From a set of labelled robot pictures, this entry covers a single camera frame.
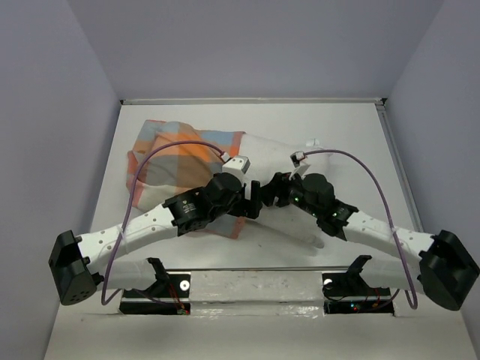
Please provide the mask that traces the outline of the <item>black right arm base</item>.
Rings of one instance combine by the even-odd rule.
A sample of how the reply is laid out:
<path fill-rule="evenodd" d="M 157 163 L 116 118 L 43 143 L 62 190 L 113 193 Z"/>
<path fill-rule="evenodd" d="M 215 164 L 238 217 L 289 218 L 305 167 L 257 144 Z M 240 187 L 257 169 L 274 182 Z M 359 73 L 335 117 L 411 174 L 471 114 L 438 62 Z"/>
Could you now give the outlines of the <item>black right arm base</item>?
<path fill-rule="evenodd" d="M 371 259 L 361 255 L 344 272 L 322 274 L 325 314 L 395 314 L 391 290 L 370 287 L 361 277 Z"/>

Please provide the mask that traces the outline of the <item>aluminium table edge rail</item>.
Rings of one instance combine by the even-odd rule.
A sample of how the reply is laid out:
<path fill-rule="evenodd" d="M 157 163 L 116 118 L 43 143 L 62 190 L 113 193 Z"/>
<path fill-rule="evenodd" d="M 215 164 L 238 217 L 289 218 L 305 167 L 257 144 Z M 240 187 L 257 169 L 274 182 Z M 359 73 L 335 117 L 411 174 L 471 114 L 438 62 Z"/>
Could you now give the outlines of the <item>aluminium table edge rail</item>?
<path fill-rule="evenodd" d="M 122 99 L 121 105 L 202 105 L 202 104 L 375 104 L 383 105 L 381 97 L 206 97 Z"/>

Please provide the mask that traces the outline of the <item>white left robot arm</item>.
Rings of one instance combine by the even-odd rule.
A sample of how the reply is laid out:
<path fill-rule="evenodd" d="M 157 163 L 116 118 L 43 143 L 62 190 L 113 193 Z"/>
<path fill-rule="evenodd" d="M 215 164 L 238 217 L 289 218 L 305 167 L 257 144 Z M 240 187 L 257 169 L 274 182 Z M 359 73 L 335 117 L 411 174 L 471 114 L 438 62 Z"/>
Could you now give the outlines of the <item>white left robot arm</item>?
<path fill-rule="evenodd" d="M 169 280 L 158 258 L 140 262 L 119 258 L 204 230 L 221 218 L 255 219 L 261 208 L 258 181 L 245 184 L 232 174 L 219 173 L 206 186 L 173 196 L 134 219 L 125 217 L 118 226 L 82 235 L 62 232 L 48 260 L 59 300 L 64 306 L 76 305 L 108 289 L 144 290 L 158 296 Z"/>

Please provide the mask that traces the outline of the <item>white pillow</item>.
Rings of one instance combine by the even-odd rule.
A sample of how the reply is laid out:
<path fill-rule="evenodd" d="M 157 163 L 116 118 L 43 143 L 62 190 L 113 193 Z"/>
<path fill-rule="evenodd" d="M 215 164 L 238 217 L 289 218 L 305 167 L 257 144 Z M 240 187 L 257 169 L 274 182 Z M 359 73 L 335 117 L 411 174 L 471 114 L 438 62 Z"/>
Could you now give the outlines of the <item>white pillow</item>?
<path fill-rule="evenodd" d="M 241 138 L 238 154 L 250 161 L 245 181 L 257 180 L 261 185 L 267 185 L 275 173 L 289 173 L 294 169 L 291 154 L 317 149 L 321 149 L 317 139 L 304 145 L 289 145 L 246 133 Z M 314 248 L 324 247 L 321 230 L 309 215 L 293 205 L 283 208 L 264 206 L 259 217 L 253 220 L 224 215 L 209 224 L 207 230 L 218 236 L 237 239 L 249 227 L 275 231 Z"/>

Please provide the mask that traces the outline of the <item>colourful checked pillowcase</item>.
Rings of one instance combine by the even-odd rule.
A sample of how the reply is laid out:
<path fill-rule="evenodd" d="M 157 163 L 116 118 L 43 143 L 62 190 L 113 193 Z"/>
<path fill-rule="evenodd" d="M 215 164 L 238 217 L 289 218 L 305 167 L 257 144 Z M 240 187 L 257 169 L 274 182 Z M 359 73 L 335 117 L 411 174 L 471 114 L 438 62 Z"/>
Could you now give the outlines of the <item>colourful checked pillowcase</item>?
<path fill-rule="evenodd" d="M 127 153 L 127 188 L 131 187 L 136 171 L 141 170 L 132 206 L 148 212 L 170 197 L 207 185 L 223 165 L 218 152 L 205 145 L 175 145 L 159 151 L 142 165 L 150 152 L 169 143 L 196 140 L 236 156 L 243 136 L 241 131 L 197 130 L 177 121 L 145 121 Z"/>

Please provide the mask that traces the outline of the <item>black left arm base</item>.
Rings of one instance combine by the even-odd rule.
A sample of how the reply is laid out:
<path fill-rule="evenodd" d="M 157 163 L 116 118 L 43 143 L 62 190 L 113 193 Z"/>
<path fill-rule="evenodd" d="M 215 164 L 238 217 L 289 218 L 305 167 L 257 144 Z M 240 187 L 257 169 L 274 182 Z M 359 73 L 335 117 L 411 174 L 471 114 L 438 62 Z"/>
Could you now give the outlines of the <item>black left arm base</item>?
<path fill-rule="evenodd" d="M 187 316 L 191 312 L 189 271 L 167 271 L 158 258 L 148 258 L 155 282 L 146 289 L 124 290 L 119 312 L 125 315 Z"/>

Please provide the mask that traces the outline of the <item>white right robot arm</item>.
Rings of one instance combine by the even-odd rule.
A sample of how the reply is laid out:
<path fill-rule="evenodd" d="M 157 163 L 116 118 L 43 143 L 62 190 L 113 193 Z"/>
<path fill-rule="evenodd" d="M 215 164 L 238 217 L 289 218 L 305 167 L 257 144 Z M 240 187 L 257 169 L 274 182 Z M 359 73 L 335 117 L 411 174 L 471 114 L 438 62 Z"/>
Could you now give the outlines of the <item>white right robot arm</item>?
<path fill-rule="evenodd" d="M 337 199 L 324 175 L 277 172 L 260 193 L 266 206 L 292 205 L 313 216 L 328 236 L 397 257 L 407 286 L 447 310 L 461 309 L 479 276 L 479 266 L 454 233 L 415 232 L 375 219 Z"/>

